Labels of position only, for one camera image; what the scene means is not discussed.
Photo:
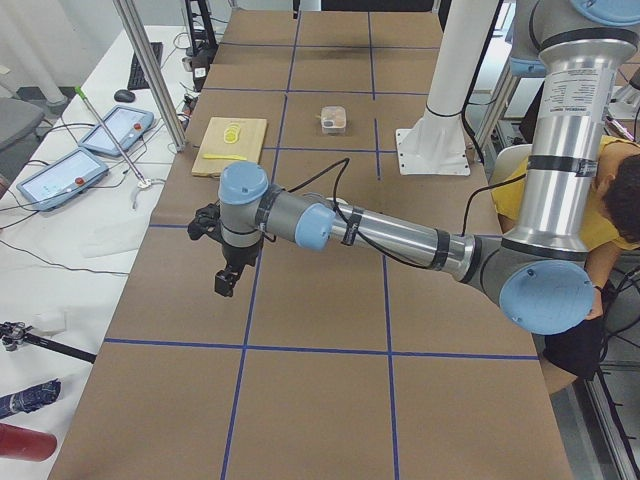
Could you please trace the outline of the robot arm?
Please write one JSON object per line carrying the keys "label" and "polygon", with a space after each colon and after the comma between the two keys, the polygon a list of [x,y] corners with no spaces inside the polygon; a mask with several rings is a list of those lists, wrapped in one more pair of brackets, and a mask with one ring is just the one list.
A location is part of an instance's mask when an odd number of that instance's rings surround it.
{"label": "robot arm", "polygon": [[[456,232],[466,197],[484,186],[482,168],[404,176],[394,146],[396,129],[426,100],[442,39],[433,13],[237,11],[218,63],[234,77],[220,91],[232,113],[274,107],[261,164],[277,184]],[[251,320],[262,342],[380,333],[387,313],[407,332],[453,317],[505,326],[481,294],[445,275],[336,241],[319,252],[283,239],[267,245],[234,296],[213,295],[210,309],[218,322]]]}

